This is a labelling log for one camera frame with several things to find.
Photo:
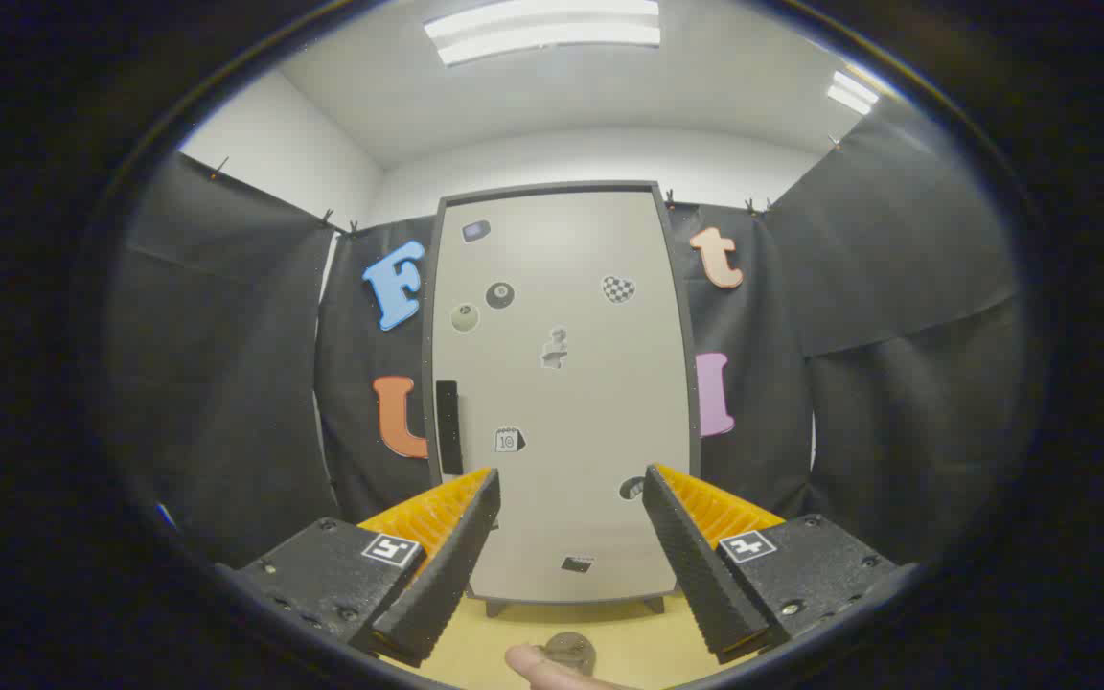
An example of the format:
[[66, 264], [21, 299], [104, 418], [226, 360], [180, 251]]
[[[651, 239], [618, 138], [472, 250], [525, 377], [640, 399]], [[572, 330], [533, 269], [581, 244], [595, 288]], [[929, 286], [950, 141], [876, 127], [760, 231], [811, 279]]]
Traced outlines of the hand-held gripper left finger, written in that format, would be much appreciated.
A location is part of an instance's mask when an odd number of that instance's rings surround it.
[[500, 503], [498, 471], [478, 469], [359, 524], [317, 519], [220, 573], [302, 636], [417, 667], [459, 607]]

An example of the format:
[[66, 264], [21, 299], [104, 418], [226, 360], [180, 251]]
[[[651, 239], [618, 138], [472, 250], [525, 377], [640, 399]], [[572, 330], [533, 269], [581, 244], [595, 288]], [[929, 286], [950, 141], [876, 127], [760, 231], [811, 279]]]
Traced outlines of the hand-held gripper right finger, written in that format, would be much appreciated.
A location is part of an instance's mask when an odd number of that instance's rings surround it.
[[828, 517], [784, 519], [661, 464], [647, 469], [641, 502], [702, 641], [721, 664], [883, 606], [917, 571]]

